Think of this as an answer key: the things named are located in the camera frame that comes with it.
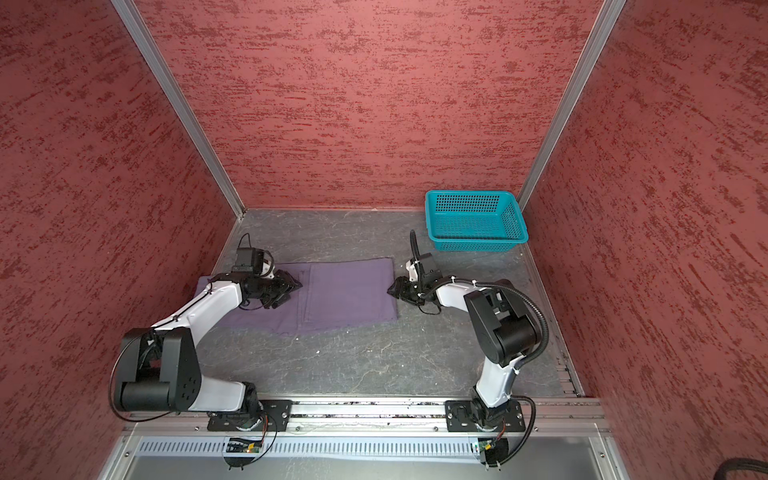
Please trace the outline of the purple trousers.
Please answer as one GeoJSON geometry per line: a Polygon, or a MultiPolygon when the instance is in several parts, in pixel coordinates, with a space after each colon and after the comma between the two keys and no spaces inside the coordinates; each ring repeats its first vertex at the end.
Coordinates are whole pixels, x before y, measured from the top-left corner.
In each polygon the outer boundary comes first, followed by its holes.
{"type": "Polygon", "coordinates": [[[303,336],[398,320],[396,300],[387,293],[395,280],[390,258],[286,263],[278,268],[302,284],[285,304],[268,310],[260,303],[235,309],[217,325],[303,336]]]}

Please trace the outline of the teal plastic basket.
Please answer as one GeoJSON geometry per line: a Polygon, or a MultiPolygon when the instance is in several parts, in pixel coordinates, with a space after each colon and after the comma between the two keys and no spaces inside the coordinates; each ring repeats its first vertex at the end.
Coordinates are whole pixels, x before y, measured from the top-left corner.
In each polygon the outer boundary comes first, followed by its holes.
{"type": "Polygon", "coordinates": [[[522,210],[506,191],[431,190],[425,214],[439,251],[506,252],[529,240],[522,210]]]}

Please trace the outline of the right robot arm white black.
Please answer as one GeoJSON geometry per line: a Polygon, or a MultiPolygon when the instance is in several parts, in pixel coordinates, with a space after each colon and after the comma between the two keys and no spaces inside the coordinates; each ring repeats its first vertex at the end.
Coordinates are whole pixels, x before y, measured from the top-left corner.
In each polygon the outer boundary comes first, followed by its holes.
{"type": "Polygon", "coordinates": [[[405,303],[466,312],[485,356],[473,396],[466,403],[468,420],[493,431],[513,411],[512,386],[523,366],[541,356],[549,327],[541,309],[507,280],[483,282],[442,277],[426,284],[400,276],[387,293],[405,303]]]}

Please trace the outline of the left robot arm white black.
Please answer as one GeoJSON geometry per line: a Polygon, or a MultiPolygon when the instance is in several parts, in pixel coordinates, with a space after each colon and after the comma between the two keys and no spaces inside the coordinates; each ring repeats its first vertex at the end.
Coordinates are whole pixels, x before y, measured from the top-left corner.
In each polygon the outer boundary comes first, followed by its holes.
{"type": "Polygon", "coordinates": [[[239,431],[268,429],[270,417],[250,382],[205,376],[197,345],[228,313],[254,300],[274,309],[302,284],[278,270],[265,277],[252,273],[219,274],[192,300],[148,328],[125,334],[112,367],[108,395],[112,412],[127,421],[134,412],[157,418],[202,412],[212,422],[239,431]]]}

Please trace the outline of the left circuit board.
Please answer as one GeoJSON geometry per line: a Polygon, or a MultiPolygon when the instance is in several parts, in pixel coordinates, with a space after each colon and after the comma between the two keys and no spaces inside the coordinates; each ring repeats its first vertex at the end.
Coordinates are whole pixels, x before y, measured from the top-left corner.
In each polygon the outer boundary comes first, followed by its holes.
{"type": "Polygon", "coordinates": [[[225,453],[227,455],[259,455],[263,445],[264,440],[230,437],[225,447],[225,453]]]}

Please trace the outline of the circuit board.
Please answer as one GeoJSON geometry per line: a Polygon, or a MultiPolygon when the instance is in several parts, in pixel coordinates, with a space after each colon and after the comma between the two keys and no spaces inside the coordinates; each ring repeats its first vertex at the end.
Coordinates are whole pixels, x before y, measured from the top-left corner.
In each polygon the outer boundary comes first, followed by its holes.
{"type": "Polygon", "coordinates": [[[489,468],[499,467],[509,454],[509,441],[506,438],[480,439],[475,446],[480,463],[489,468]]]}
{"type": "Polygon", "coordinates": [[[225,453],[227,455],[259,455],[263,445],[264,440],[230,437],[225,447],[225,453]]]}

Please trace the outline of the right circuit board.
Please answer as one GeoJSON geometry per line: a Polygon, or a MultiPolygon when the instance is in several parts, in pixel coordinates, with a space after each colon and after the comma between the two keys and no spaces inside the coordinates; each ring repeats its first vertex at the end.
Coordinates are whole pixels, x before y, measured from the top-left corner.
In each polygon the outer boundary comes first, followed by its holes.
{"type": "Polygon", "coordinates": [[[475,446],[480,463],[489,468],[499,467],[509,454],[509,441],[506,438],[480,439],[475,446]]]}

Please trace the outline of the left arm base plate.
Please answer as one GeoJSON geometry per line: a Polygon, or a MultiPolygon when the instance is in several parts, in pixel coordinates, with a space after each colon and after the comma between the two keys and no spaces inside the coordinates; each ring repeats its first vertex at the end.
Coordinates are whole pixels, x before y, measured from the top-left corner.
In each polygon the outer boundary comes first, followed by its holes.
{"type": "Polygon", "coordinates": [[[210,432],[284,432],[287,429],[294,402],[287,399],[261,400],[257,413],[213,412],[209,414],[207,430],[210,432]]]}

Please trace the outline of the aluminium front rail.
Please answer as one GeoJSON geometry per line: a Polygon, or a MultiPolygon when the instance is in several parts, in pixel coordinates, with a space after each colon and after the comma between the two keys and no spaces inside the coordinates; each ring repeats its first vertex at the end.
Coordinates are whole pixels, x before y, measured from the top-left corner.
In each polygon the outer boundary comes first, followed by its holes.
{"type": "MultiPolygon", "coordinates": [[[[278,397],[294,402],[281,436],[445,437],[495,432],[449,432],[441,397],[278,397]]],[[[594,398],[535,398],[536,415],[520,401],[526,429],[539,437],[608,437],[611,427],[594,398]]]]}

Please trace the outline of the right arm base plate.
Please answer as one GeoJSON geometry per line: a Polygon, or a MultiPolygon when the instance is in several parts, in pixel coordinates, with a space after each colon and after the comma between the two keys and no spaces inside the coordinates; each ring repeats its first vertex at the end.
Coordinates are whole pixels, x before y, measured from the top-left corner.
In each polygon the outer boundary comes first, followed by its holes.
{"type": "Polygon", "coordinates": [[[480,399],[449,400],[444,404],[449,432],[522,433],[526,429],[520,403],[514,400],[487,407],[480,399]]]}

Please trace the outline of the left corner aluminium post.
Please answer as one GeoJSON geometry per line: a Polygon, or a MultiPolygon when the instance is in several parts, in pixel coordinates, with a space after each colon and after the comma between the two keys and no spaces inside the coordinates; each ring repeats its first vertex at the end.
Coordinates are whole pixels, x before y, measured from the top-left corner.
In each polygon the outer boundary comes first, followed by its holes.
{"type": "Polygon", "coordinates": [[[153,39],[136,3],[129,0],[112,0],[111,4],[232,209],[235,218],[241,220],[247,208],[153,39]]]}

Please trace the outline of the corner aluminium post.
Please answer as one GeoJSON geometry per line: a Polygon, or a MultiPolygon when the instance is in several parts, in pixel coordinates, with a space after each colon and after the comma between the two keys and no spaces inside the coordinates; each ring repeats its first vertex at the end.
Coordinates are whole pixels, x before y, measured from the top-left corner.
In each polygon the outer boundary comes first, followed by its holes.
{"type": "Polygon", "coordinates": [[[129,0],[112,0],[111,4],[232,209],[235,218],[241,220],[247,208],[153,39],[136,3],[129,0]]]}
{"type": "Polygon", "coordinates": [[[625,0],[605,0],[602,2],[552,121],[517,197],[522,211],[530,203],[536,186],[544,174],[558,141],[625,5],[625,0]]]}

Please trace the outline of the right corner aluminium post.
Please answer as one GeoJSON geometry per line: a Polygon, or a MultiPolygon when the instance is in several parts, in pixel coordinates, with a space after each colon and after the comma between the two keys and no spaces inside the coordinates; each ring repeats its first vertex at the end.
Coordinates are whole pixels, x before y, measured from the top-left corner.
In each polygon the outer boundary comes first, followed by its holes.
{"type": "Polygon", "coordinates": [[[530,203],[536,186],[544,174],[558,141],[625,5],[625,0],[605,0],[602,2],[552,121],[517,197],[522,211],[530,203]]]}

